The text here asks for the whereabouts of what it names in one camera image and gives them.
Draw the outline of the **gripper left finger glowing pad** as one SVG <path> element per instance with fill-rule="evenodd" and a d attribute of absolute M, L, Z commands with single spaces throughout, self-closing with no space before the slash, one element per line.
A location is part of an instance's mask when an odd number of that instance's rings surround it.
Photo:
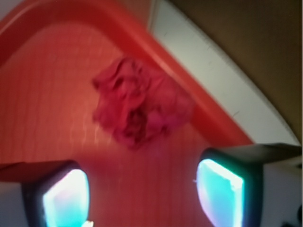
<path fill-rule="evenodd" d="M 89 181 L 72 160 L 0 165 L 2 227 L 91 227 Z"/>

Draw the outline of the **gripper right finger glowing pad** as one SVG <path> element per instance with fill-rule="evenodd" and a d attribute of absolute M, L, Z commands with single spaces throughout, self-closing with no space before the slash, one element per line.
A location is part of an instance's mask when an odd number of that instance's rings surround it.
<path fill-rule="evenodd" d="M 208 148 L 196 188 L 215 227 L 300 227 L 303 151 L 289 144 Z"/>

